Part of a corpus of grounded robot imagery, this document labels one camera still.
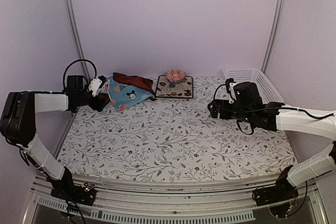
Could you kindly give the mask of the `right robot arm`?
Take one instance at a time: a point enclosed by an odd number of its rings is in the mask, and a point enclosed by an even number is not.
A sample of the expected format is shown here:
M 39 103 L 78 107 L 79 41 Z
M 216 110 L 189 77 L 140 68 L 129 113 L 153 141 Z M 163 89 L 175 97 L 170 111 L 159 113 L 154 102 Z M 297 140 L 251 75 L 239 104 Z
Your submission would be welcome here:
M 271 190 L 276 201 L 284 200 L 292 188 L 335 170 L 335 112 L 302 109 L 281 102 L 264 104 L 253 82 L 235 83 L 227 79 L 223 86 L 229 98 L 212 99 L 207 106 L 212 118 L 235 120 L 237 124 L 245 122 L 251 130 L 307 133 L 332 141 L 318 154 L 281 172 Z

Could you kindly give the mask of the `blue cartoon towel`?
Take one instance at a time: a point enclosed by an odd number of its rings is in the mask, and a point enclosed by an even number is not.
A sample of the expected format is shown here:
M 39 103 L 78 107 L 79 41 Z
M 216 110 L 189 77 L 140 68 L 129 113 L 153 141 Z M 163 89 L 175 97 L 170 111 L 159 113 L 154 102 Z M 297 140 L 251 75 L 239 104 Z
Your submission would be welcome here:
M 107 79 L 104 91 L 108 95 L 115 111 L 123 111 L 147 99 L 154 99 L 154 95 L 150 91 L 118 83 L 112 77 Z

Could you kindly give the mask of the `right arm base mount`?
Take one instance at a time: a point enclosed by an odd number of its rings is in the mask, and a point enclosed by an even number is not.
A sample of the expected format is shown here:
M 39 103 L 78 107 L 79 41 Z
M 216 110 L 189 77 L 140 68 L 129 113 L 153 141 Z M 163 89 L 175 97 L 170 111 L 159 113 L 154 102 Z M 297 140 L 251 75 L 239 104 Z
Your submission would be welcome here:
M 256 202 L 257 206 L 264 206 L 298 197 L 299 193 L 296 186 L 293 186 L 287 180 L 291 168 L 293 168 L 293 165 L 286 167 L 280 173 L 275 185 L 258 187 L 252 192 L 252 199 Z

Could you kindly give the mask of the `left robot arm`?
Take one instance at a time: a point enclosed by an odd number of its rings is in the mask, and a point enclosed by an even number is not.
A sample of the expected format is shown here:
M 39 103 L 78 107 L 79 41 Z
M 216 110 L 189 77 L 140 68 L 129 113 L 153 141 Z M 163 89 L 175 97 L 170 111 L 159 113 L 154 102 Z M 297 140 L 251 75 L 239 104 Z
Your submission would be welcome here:
M 63 93 L 51 91 L 11 92 L 7 96 L 1 116 L 1 135 L 10 144 L 25 153 L 37 168 L 52 180 L 62 180 L 66 169 L 53 157 L 39 139 L 36 114 L 47 112 L 75 112 L 78 107 L 94 106 L 106 77 L 98 76 L 86 86 L 75 83 L 70 77 L 70 87 Z

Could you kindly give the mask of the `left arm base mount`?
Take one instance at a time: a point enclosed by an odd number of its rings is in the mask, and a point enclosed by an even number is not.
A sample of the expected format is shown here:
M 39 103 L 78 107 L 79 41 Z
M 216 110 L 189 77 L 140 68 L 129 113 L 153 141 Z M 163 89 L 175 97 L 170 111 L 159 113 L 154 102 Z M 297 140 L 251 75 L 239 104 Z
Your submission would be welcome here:
M 48 181 L 52 185 L 50 194 L 53 197 L 77 204 L 93 206 L 97 194 L 97 191 L 94 189 L 95 185 L 92 183 L 75 185 L 72 173 L 67 168 L 65 168 L 61 179 L 55 180 L 49 178 Z

